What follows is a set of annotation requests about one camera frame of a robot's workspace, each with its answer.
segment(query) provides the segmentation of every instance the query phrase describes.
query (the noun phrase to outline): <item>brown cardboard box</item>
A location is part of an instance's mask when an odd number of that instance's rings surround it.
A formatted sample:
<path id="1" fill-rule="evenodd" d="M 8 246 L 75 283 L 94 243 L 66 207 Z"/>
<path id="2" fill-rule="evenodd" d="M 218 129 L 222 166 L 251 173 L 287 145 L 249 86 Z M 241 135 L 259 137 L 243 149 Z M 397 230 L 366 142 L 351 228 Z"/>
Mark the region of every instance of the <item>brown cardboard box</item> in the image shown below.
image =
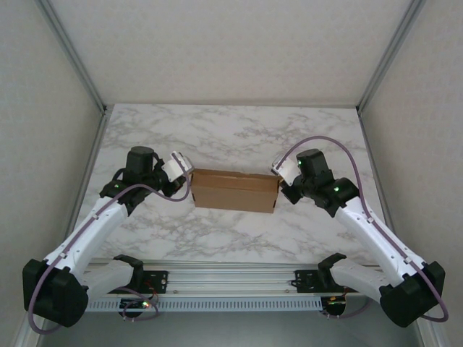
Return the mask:
<path id="1" fill-rule="evenodd" d="M 273 213 L 278 182 L 276 176 L 195 169 L 191 188 L 196 207 Z"/>

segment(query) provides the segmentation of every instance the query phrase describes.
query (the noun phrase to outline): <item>robotic arm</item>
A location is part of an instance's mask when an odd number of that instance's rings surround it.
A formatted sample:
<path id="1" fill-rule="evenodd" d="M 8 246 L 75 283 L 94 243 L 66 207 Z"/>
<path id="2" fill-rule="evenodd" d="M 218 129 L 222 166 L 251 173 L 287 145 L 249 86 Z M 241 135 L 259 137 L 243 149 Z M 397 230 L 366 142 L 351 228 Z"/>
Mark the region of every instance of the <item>robotic arm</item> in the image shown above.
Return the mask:
<path id="1" fill-rule="evenodd" d="M 154 191 L 161 190 L 165 197 L 170 198 L 185 183 L 184 172 L 189 173 L 192 169 L 191 163 L 180 153 L 173 152 L 171 160 L 164 163 L 151 148 L 133 147 L 127 155 L 126 167 L 118 170 L 103 188 L 91 212 L 66 241 L 42 262 L 31 260 L 24 267 L 22 278 L 26 310 L 42 274 L 59 257 L 61 259 L 43 282 L 33 307 L 33 313 L 46 319 L 70 327 L 81 318 L 89 302 L 109 291 L 121 286 L 137 291 L 143 279 L 143 262 L 127 255 L 119 255 L 97 270 L 84 272 L 108 235 L 132 214 L 151 191 L 134 188 L 119 196 L 117 203 L 106 209 L 104 207 L 135 184 L 144 184 Z M 75 240 L 83 228 L 83 234 Z"/>
<path id="2" fill-rule="evenodd" d="M 412 265 L 417 265 L 428 277 L 439 295 L 445 278 L 443 268 L 437 262 L 427 264 L 405 246 L 368 204 L 369 213 L 365 213 L 359 189 L 347 178 L 334 179 L 321 151 L 299 153 L 297 164 L 290 159 L 283 163 L 277 160 L 272 172 L 283 178 L 281 192 L 293 205 L 303 197 L 312 199 L 316 206 L 346 226 L 371 251 L 383 270 L 382 273 L 371 270 L 336 253 L 318 265 L 319 277 L 326 286 L 346 286 L 372 298 L 401 327 L 408 326 L 438 303 Z"/>

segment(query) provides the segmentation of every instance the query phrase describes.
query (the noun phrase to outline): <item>purple cable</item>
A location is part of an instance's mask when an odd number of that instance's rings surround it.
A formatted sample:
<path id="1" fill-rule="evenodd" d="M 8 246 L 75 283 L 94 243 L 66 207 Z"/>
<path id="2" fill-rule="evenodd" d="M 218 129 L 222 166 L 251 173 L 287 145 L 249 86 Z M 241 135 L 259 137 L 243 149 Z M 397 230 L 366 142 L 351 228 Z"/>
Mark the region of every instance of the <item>purple cable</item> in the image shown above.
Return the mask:
<path id="1" fill-rule="evenodd" d="M 355 159 L 354 157 L 352 156 L 352 154 L 349 152 L 349 150 L 347 149 L 346 146 L 344 146 L 342 143 L 340 143 L 340 141 L 338 140 L 335 140 L 335 139 L 332 139 L 331 137 L 327 137 L 327 136 L 323 136 L 323 135 L 315 135 L 315 136 L 310 136 L 310 137 L 307 137 L 306 139 L 303 139 L 301 141 L 299 141 L 296 145 L 292 146 L 291 149 L 289 149 L 288 152 L 286 152 L 286 154 L 283 156 L 283 158 L 280 160 L 280 162 L 277 164 L 277 166 L 275 167 L 276 170 L 278 170 L 281 166 L 281 164 L 283 164 L 283 162 L 289 157 L 289 155 L 291 155 L 291 153 L 296 149 L 298 148 L 300 145 L 306 143 L 306 142 L 309 142 L 311 140 L 327 140 L 329 142 L 332 142 L 336 145 L 338 145 L 346 154 L 347 156 L 349 157 L 350 159 L 350 162 L 352 164 L 352 167 L 354 169 L 354 173 L 355 173 L 355 178 L 357 180 L 357 185 L 359 187 L 359 195 L 360 195 L 360 202 L 362 203 L 362 207 L 363 207 L 363 210 L 365 211 L 365 214 L 368 218 L 372 218 L 373 217 L 371 216 L 370 214 L 370 211 L 367 209 L 367 202 L 365 201 L 365 196 L 363 194 L 363 187 L 362 187 L 362 182 L 360 180 L 360 174 L 359 174 L 359 170 L 358 170 L 358 167 L 357 167 L 357 164 L 355 163 Z M 379 226 L 379 224 L 373 219 L 373 222 L 372 224 L 375 226 L 375 228 L 379 231 L 379 233 L 389 242 L 389 244 L 395 248 L 395 250 L 404 258 L 406 259 L 407 258 L 407 253 L 405 253 L 401 248 L 400 246 Z M 432 322 L 446 322 L 447 320 L 449 320 L 449 311 L 445 305 L 445 303 L 443 302 L 441 296 L 439 295 L 439 293 L 437 292 L 437 289 L 436 287 L 431 283 L 431 281 L 429 280 L 429 278 L 426 276 L 426 274 L 418 267 L 418 265 L 415 264 L 415 262 L 413 261 L 410 261 L 409 262 L 410 266 L 413 267 L 413 269 L 421 276 L 421 278 L 425 281 L 426 285 L 429 287 L 429 289 L 431 290 L 431 292 L 433 293 L 434 297 L 436 298 L 437 302 L 439 303 L 439 305 L 441 306 L 442 308 L 442 312 L 443 312 L 443 317 L 442 318 L 435 318 L 435 317 L 429 317 L 429 316 L 425 316 L 423 315 L 422 318 L 424 318 L 425 320 L 430 320 Z"/>
<path id="2" fill-rule="evenodd" d="M 371 305 L 371 300 L 370 298 L 367 298 L 367 302 L 365 302 L 365 305 L 363 305 L 361 308 L 359 308 L 357 311 L 354 311 L 352 313 L 348 313 L 348 314 L 343 314 L 342 316 L 335 316 L 338 320 L 344 320 L 346 318 L 352 318 L 352 317 L 355 317 L 361 313 L 363 313 L 364 311 L 367 310 L 368 307 L 370 307 Z M 328 312 L 323 312 L 323 315 L 324 316 L 327 316 L 327 318 L 331 317 L 332 314 L 329 314 Z"/>
<path id="3" fill-rule="evenodd" d="M 158 305 L 157 305 L 156 301 L 153 301 L 152 299 L 149 299 L 146 296 L 144 296 L 143 294 L 140 294 L 137 291 L 133 291 L 130 288 L 119 287 L 119 288 L 117 288 L 117 290 L 118 291 L 126 291 L 127 293 L 131 293 L 131 294 L 134 294 L 134 295 L 138 296 L 139 298 L 149 302 L 151 304 L 151 306 L 154 307 L 154 309 L 156 311 L 156 313 L 154 315 L 149 316 L 149 317 L 134 317 L 134 318 L 131 319 L 132 322 L 141 322 L 143 320 L 152 320 L 152 319 L 156 318 L 157 316 L 159 316 L 159 310 L 158 310 Z M 134 300 L 134 301 L 131 301 L 130 303 L 128 303 L 127 305 L 125 305 L 124 310 L 122 311 L 122 316 L 123 316 L 124 320 L 127 318 L 127 316 L 126 316 L 127 309 L 136 302 L 138 302 L 138 301 Z"/>
<path id="4" fill-rule="evenodd" d="M 180 160 L 177 158 L 177 156 L 175 154 L 172 153 L 172 157 L 174 158 L 174 160 L 177 162 L 177 164 L 179 164 L 180 168 L 182 169 L 182 172 L 183 172 L 183 176 L 186 178 L 187 180 L 187 191 L 185 192 L 184 196 L 183 197 L 180 197 L 179 199 L 174 199 L 174 198 L 171 198 L 171 197 L 166 197 L 164 195 L 162 195 L 161 193 L 157 192 L 156 190 L 154 190 L 153 188 L 145 185 L 145 184 L 134 184 L 130 187 L 127 187 L 126 189 L 124 189 L 122 192 L 118 193 L 118 195 L 116 195 L 115 197 L 113 197 L 111 200 L 109 200 L 100 210 L 98 210 L 95 214 L 95 216 L 98 218 L 98 216 L 104 212 L 104 210 L 106 208 L 108 208 L 110 205 L 114 204 L 121 196 L 123 196 L 124 194 L 130 192 L 132 189 L 136 189 L 136 188 L 145 188 L 147 190 L 149 190 L 150 192 L 158 195 L 159 197 L 162 197 L 163 199 L 166 199 L 168 201 L 172 201 L 172 202 L 181 202 L 181 201 L 184 201 L 185 199 L 187 199 L 188 197 L 188 194 L 190 193 L 190 185 L 191 185 L 191 182 L 190 182 L 190 178 L 188 176 L 188 173 L 185 171 L 182 163 L 180 162 Z M 82 236 L 82 234 L 85 232 L 85 230 L 87 230 L 87 228 L 90 226 L 90 224 L 95 220 L 97 219 L 95 218 L 94 216 L 92 216 L 89 220 L 87 220 L 87 222 L 82 226 L 82 228 L 75 234 L 75 236 L 72 238 L 72 240 L 68 243 L 68 245 L 63 249 L 63 252 L 62 254 L 66 255 L 67 252 L 71 249 L 71 247 L 75 244 L 75 242 Z M 41 335 L 48 335 L 48 334 L 52 334 L 54 333 L 55 331 L 57 331 L 61 325 L 57 325 L 56 327 L 53 327 L 52 329 L 50 330 L 43 330 L 43 329 L 40 329 L 36 323 L 34 322 L 34 314 L 33 314 L 33 310 L 34 310 L 34 306 L 35 306 L 35 302 L 37 301 L 37 297 L 38 297 L 38 294 L 43 286 L 43 283 L 45 282 L 45 279 L 47 278 L 47 276 L 50 274 L 50 272 L 55 268 L 55 266 L 59 263 L 59 261 L 63 259 L 63 257 L 61 255 L 59 255 L 45 270 L 45 272 L 42 274 L 42 276 L 40 277 L 40 279 L 38 280 L 37 282 L 37 285 L 35 286 L 35 289 L 34 289 L 34 292 L 30 298 L 30 302 L 29 302 L 29 307 L 27 308 L 27 319 L 29 320 L 29 325 L 30 327 L 32 328 L 32 330 L 34 330 L 37 334 L 41 334 Z M 137 292 L 134 291 L 134 293 L 132 293 L 134 295 L 142 295 L 142 294 L 139 294 Z"/>

